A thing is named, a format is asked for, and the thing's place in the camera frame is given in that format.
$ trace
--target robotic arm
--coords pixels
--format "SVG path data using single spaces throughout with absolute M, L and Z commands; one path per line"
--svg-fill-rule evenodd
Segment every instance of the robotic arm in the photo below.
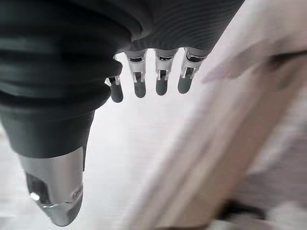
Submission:
M 244 0 L 0 0 L 0 115 L 30 197 L 58 226 L 83 198 L 95 109 L 119 103 L 129 60 L 136 96 L 146 94 L 146 50 L 156 51 L 156 92 L 167 92 L 173 57 L 185 48 L 178 91 L 187 93 Z

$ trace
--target robotic hand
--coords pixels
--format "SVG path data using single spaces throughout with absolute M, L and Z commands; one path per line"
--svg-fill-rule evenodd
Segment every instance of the robotic hand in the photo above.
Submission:
M 30 197 L 54 224 L 69 225 L 80 210 L 95 109 L 110 95 L 123 100 L 115 54 L 126 53 L 142 98 L 146 50 L 156 51 L 164 95 L 184 47 L 178 90 L 187 93 L 243 1 L 0 0 L 1 120 Z

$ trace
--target silver metal tip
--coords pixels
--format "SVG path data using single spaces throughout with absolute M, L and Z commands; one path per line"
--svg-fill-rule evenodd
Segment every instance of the silver metal tip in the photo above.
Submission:
M 54 205 L 42 209 L 55 225 L 65 227 L 70 225 L 76 219 L 81 209 L 82 199 L 83 196 L 73 204 Z

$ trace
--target ribbed rubber cover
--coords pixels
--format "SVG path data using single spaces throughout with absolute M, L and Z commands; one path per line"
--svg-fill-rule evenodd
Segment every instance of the ribbed rubber cover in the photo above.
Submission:
M 130 50 L 194 47 L 208 53 L 244 0 L 144 0 L 153 14 L 152 32 Z

